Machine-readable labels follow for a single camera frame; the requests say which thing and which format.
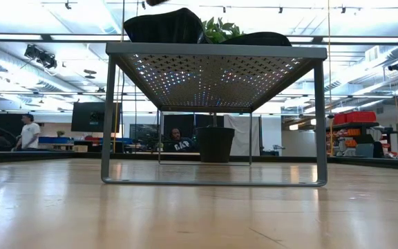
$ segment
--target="white curtain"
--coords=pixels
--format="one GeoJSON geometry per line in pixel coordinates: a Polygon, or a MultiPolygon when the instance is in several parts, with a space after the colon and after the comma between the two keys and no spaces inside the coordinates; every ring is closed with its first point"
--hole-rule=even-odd
{"type": "MultiPolygon", "coordinates": [[[[224,116],[224,127],[234,129],[233,145],[231,156],[249,155],[249,117],[224,116]]],[[[252,124],[252,155],[260,156],[259,149],[259,118],[253,118],[252,124]]]]}

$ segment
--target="black planter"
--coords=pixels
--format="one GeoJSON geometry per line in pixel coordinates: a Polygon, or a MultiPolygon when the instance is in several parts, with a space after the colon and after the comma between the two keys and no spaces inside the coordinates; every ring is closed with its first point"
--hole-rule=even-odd
{"type": "Polygon", "coordinates": [[[228,163],[234,129],[222,127],[198,128],[200,161],[204,163],[228,163]]]}

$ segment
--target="perforated table top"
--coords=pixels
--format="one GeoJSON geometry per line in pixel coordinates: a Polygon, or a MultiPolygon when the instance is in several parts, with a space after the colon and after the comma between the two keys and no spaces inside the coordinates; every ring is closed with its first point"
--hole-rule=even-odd
{"type": "Polygon", "coordinates": [[[161,111],[251,113],[327,57],[325,48],[108,43],[161,111]]]}

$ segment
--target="green plant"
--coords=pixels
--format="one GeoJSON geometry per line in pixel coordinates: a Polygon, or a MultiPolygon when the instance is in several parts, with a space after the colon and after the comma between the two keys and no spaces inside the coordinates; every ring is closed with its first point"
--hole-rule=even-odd
{"type": "Polygon", "coordinates": [[[209,21],[203,21],[202,25],[204,26],[205,35],[214,44],[244,35],[243,32],[240,32],[238,26],[232,23],[224,24],[222,18],[218,18],[218,21],[214,23],[214,17],[212,17],[209,21]]]}
{"type": "Polygon", "coordinates": [[[65,133],[65,131],[56,131],[56,135],[58,136],[58,138],[62,137],[65,133]]]}

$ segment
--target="man in white shirt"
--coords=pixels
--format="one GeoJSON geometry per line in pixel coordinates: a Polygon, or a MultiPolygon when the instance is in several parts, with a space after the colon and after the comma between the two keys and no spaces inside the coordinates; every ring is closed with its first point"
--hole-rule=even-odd
{"type": "Polygon", "coordinates": [[[22,115],[21,120],[25,125],[22,127],[21,138],[17,147],[25,150],[38,149],[39,133],[41,133],[39,125],[33,122],[35,119],[32,114],[22,115]]]}

